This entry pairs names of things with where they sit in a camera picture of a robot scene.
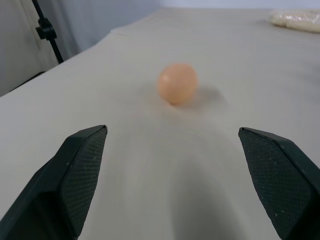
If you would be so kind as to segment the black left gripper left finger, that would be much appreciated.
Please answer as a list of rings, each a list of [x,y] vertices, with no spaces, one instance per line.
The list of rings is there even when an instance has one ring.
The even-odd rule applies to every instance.
[[[108,128],[65,139],[0,220],[0,240],[78,240],[98,183]]]

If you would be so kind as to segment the brown egg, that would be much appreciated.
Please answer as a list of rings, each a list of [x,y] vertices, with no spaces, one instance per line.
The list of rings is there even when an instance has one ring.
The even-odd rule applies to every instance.
[[[160,73],[156,86],[158,95],[167,103],[171,105],[185,104],[197,90],[197,72],[189,64],[170,64]]]

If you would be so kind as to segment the black tripod stand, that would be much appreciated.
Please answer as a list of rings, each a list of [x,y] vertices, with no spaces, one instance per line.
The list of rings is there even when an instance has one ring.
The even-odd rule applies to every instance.
[[[36,27],[35,30],[41,40],[47,40],[50,43],[52,50],[54,52],[54,55],[57,59],[57,62],[61,64],[64,62],[64,60],[60,53],[58,45],[56,43],[56,38],[57,38],[56,31],[53,25],[51,24],[51,22],[44,16],[41,10],[41,7],[38,3],[38,0],[31,0],[31,1],[39,17],[38,27]]]

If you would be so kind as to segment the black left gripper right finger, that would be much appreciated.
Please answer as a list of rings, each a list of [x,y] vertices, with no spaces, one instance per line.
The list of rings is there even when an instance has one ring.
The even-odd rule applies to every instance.
[[[281,240],[320,240],[320,168],[291,140],[241,127],[255,191]]]

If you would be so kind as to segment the white plastic-wrapped package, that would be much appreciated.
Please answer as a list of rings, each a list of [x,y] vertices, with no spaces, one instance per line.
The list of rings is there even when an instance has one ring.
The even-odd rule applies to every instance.
[[[320,34],[320,8],[274,10],[269,22],[282,28]]]

